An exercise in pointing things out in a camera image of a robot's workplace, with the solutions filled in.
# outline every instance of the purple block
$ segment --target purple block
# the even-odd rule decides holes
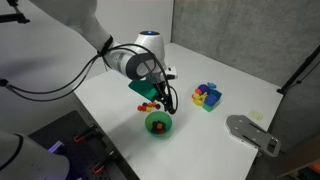
[[[210,88],[206,85],[206,84],[201,84],[198,89],[201,90],[202,94],[203,93],[208,93],[208,91],[210,90]]]

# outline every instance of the wire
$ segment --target wire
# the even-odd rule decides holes
[[[51,94],[51,93],[54,93],[54,92],[58,92],[58,91],[60,91],[62,89],[65,89],[66,87],[70,86],[72,83],[74,83],[83,74],[83,72],[87,69],[87,67],[90,65],[90,63],[96,61],[98,58],[99,58],[98,55],[96,55],[93,58],[91,58],[90,61],[84,66],[84,68],[80,71],[80,73],[72,81],[70,81],[68,84],[62,86],[61,88],[58,88],[58,89],[55,89],[55,90],[52,90],[52,91],[35,92],[35,91],[24,90],[24,89],[21,89],[21,88],[19,88],[17,86],[14,86],[14,85],[10,85],[10,87],[12,89],[14,89],[14,90],[21,91],[21,92],[28,93],[28,94]]]
[[[136,47],[140,47],[140,48],[144,49],[145,51],[147,51],[147,52],[152,56],[154,62],[155,62],[156,64],[158,64],[161,72],[162,72],[163,75],[164,75],[164,80],[165,80],[165,83],[166,83],[166,86],[167,86],[167,89],[168,89],[168,95],[169,95],[169,97],[171,98],[171,97],[172,97],[171,91],[170,91],[170,87],[171,87],[171,86],[169,85],[166,72],[164,71],[163,66],[161,65],[161,63],[160,63],[160,61],[158,60],[158,58],[157,58],[149,49],[147,49],[147,48],[144,47],[144,46],[138,45],[138,44],[131,44],[131,43],[121,44],[121,45],[119,45],[119,46],[115,46],[115,47],[113,47],[113,48],[110,48],[110,50],[112,51],[113,49],[120,49],[120,48],[125,47],[125,46],[136,46]],[[144,65],[147,67],[147,69],[149,70],[149,72],[151,73],[150,67],[147,65],[147,63],[146,63],[145,61],[143,61],[143,63],[144,63]],[[157,88],[160,90],[160,87],[159,87],[159,85],[158,85],[158,83],[157,83],[154,75],[153,75],[153,74],[151,74],[151,75],[152,75],[152,77],[153,77],[153,79],[154,79],[154,81],[155,81],[155,84],[156,84]],[[176,109],[174,109],[174,112],[177,110],[177,108],[178,108],[178,101],[177,101],[177,104],[176,104]]]
[[[147,49],[146,47],[143,47],[143,46],[141,46],[141,45],[138,45],[138,44],[131,44],[131,43],[121,44],[121,45],[116,46],[116,47],[114,47],[114,48],[119,48],[119,47],[124,47],[124,46],[136,46],[136,47],[140,47],[140,48],[144,49],[145,51],[147,51],[147,52],[152,56],[152,58],[153,58],[154,61],[158,64],[161,72],[163,73],[163,75],[164,75],[164,77],[165,77],[164,80],[165,80],[165,82],[166,82],[166,86],[167,86],[167,89],[168,89],[168,94],[169,94],[169,96],[171,96],[170,85],[169,85],[168,79],[166,78],[166,77],[167,77],[166,72],[164,71],[164,69],[163,69],[160,61],[158,60],[158,58],[157,58],[149,49]]]
[[[166,83],[166,87],[167,87],[167,89],[168,89],[168,95],[169,95],[169,97],[172,98],[172,97],[171,97],[171,91],[170,91],[170,89],[172,89],[172,90],[174,91],[175,95],[176,95],[176,108],[173,109],[174,112],[175,112],[175,111],[177,110],[177,108],[178,108],[178,95],[177,95],[177,92],[176,92],[176,90],[175,90],[172,86],[169,85],[169,82],[168,82],[168,79],[167,79],[167,76],[166,76],[166,73],[165,73],[165,71],[164,71],[164,69],[163,69],[162,64],[160,63],[160,61],[158,60],[158,58],[157,58],[149,49],[147,49],[147,48],[144,47],[144,46],[138,45],[138,44],[130,44],[130,43],[129,43],[129,44],[122,44],[122,45],[119,45],[119,46],[115,46],[115,47],[113,47],[113,48],[108,49],[106,52],[110,52],[110,51],[113,51],[113,50],[121,50],[121,49],[122,49],[122,50],[130,51],[130,52],[132,52],[132,53],[135,54],[135,55],[138,54],[138,53],[136,53],[135,51],[133,51],[132,49],[123,48],[123,47],[125,47],[125,46],[136,46],[136,47],[142,48],[142,49],[144,49],[145,51],[147,51],[148,54],[152,57],[152,59],[153,59],[153,61],[154,61],[154,67],[153,67],[152,70],[151,70],[151,68],[149,67],[149,65],[148,65],[145,61],[142,61],[142,62],[143,62],[143,64],[146,66],[146,68],[148,69],[148,71],[149,71],[148,74],[150,74],[151,77],[153,78],[153,80],[154,80],[157,88],[159,89],[159,92],[160,92],[162,98],[164,98],[165,95],[164,95],[163,92],[161,91],[161,89],[160,89],[160,87],[159,87],[159,85],[158,85],[157,79],[155,78],[154,74],[152,73],[152,72],[155,70],[155,68],[156,68],[156,64],[158,64],[161,72],[162,72],[163,75],[164,75],[164,80],[165,80],[165,83]],[[14,86],[14,85],[11,85],[11,84],[9,84],[9,85],[7,86],[7,88],[8,88],[10,91],[12,91],[14,94],[20,96],[21,98],[24,98],[24,99],[27,99],[27,100],[30,100],[30,101],[49,102],[49,101],[54,101],[54,100],[58,100],[58,99],[64,98],[64,97],[68,96],[69,94],[73,93],[73,92],[83,83],[83,81],[86,79],[88,73],[90,72],[93,64],[95,63],[95,61],[96,61],[100,56],[101,56],[101,54],[95,55],[92,59],[89,60],[89,62],[85,65],[85,67],[80,71],[80,73],[79,73],[72,81],[70,81],[68,84],[66,84],[66,85],[64,85],[64,86],[62,86],[62,87],[60,87],[60,88],[58,88],[58,89],[55,89],[55,90],[52,90],[52,91],[45,91],[45,92],[36,92],[36,91],[24,90],[24,89],[21,89],[21,88],[19,88],[19,87]],[[108,65],[108,63],[107,63],[107,61],[106,61],[106,59],[105,59],[104,57],[102,57],[102,59],[103,59],[103,61],[104,61],[104,65],[105,65],[105,68],[106,68],[106,70],[107,70],[107,67],[106,67],[106,66]],[[60,91],[60,90],[62,90],[62,89],[65,89],[66,87],[68,87],[68,86],[70,86],[72,83],[74,83],[76,80],[78,80],[79,77],[84,73],[84,71],[85,71],[87,68],[88,68],[88,70],[87,70],[86,74],[84,75],[84,77],[81,79],[81,81],[80,81],[71,91],[69,91],[68,93],[66,93],[66,94],[64,94],[64,95],[62,95],[62,96],[59,96],[59,97],[56,97],[56,98],[52,98],[52,99],[33,99],[33,98],[30,98],[30,97],[26,97],[26,96],[24,96],[24,95],[22,95],[22,94],[20,94],[20,93],[18,92],[18,91],[20,91],[20,92],[23,92],[23,93],[34,94],[34,95],[39,95],[39,94],[51,94],[51,93],[58,92],[58,91]]]
[[[172,87],[172,86],[170,86],[170,88],[174,91],[174,93],[175,93],[175,95],[176,95],[176,108],[175,108],[175,111],[177,111],[177,109],[178,109],[178,93],[177,93],[177,91]]]
[[[300,80],[301,82],[320,64],[320,61]]]
[[[130,52],[132,52],[132,53],[135,54],[135,55],[138,54],[138,53],[136,53],[135,51],[133,51],[132,49],[129,49],[129,48],[122,48],[122,47],[117,48],[117,47],[116,47],[115,49],[112,49],[112,50],[121,50],[121,49],[122,49],[122,50],[130,51]],[[152,73],[152,72],[154,71],[154,69],[156,68],[156,65],[154,65],[153,70],[151,70],[151,69],[150,69],[150,66],[149,66],[145,61],[143,61],[143,64],[144,64],[144,65],[146,66],[146,68],[148,69],[148,71],[149,71],[148,74],[151,74],[153,81],[155,82],[157,88],[160,90],[160,87],[159,87],[159,85],[158,85],[157,79],[156,79],[156,77],[154,76],[154,74]]]
[[[89,74],[90,70],[91,70],[91,67],[93,66],[95,60],[91,62],[90,64],[90,67],[89,69],[87,70],[86,74],[84,75],[84,77],[81,79],[81,81],[78,83],[77,86],[75,86],[71,91],[69,91],[68,93],[62,95],[62,96],[59,96],[59,97],[56,97],[56,98],[52,98],[52,99],[33,99],[33,98],[29,98],[29,97],[26,97],[20,93],[18,93],[15,89],[12,88],[11,85],[9,85],[7,88],[12,91],[14,94],[20,96],[21,98],[23,99],[26,99],[26,100],[30,100],[30,101],[35,101],[35,102],[49,102],[49,101],[54,101],[54,100],[58,100],[58,99],[61,99],[61,98],[64,98],[66,96],[68,96],[69,94],[73,93],[76,89],[78,89],[78,87],[83,83],[83,81],[86,79],[87,75]]]
[[[320,64],[320,61],[319,61],[302,79],[296,81],[296,83],[295,83],[294,85],[288,87],[287,91],[288,91],[289,89],[297,86],[298,84],[301,84],[302,81],[303,81],[305,78],[307,78],[307,77],[312,73],[312,71],[313,71],[319,64]]]

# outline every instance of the green cup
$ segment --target green cup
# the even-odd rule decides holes
[[[155,130],[154,127],[155,123],[160,123],[161,126],[164,127],[163,131]],[[171,117],[161,111],[150,113],[146,120],[145,120],[145,126],[150,134],[156,137],[165,136],[172,127],[172,120]]]

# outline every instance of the colorful toy blocks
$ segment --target colorful toy blocks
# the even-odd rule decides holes
[[[212,111],[218,104],[222,93],[216,90],[217,86],[211,82],[201,84],[192,95],[193,103],[208,112]]]
[[[151,132],[154,134],[164,134],[167,131],[166,124],[161,121],[152,121]]]
[[[144,103],[142,103],[142,106],[139,105],[137,107],[137,110],[138,111],[151,112],[152,108],[160,109],[161,106],[160,106],[160,104],[157,104],[156,102],[149,102],[149,103],[144,102]]]

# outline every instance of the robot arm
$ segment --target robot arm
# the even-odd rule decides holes
[[[98,22],[95,12],[97,9],[97,0],[30,0],[45,13],[56,19],[60,23],[68,26],[83,36],[97,51],[101,51],[110,35],[102,28]],[[164,62],[164,44],[162,37],[157,32],[141,32],[134,44],[146,47],[154,53],[161,65],[166,69]],[[110,48],[120,45],[114,41]],[[139,47],[128,47],[137,54],[146,53]],[[149,72],[142,61],[147,62],[153,73],[159,73],[160,69],[150,56],[135,57],[126,50],[117,50],[105,55],[107,64],[114,70],[124,76],[138,80],[145,77]]]
[[[111,38],[95,16],[97,0],[30,1],[52,18],[78,32],[99,52],[104,49],[105,43]],[[143,31],[138,35],[134,44],[124,46],[122,49],[119,48],[119,45],[116,41],[111,43],[109,49],[116,50],[108,51],[104,55],[106,64],[132,80],[146,77],[146,81],[154,84],[153,87],[159,94],[156,100],[164,104],[165,110],[174,114],[175,109],[172,105],[168,80],[176,79],[177,73],[174,67],[167,67],[164,62],[164,43],[160,34],[153,31]],[[158,60],[157,63],[152,57],[153,55]]]

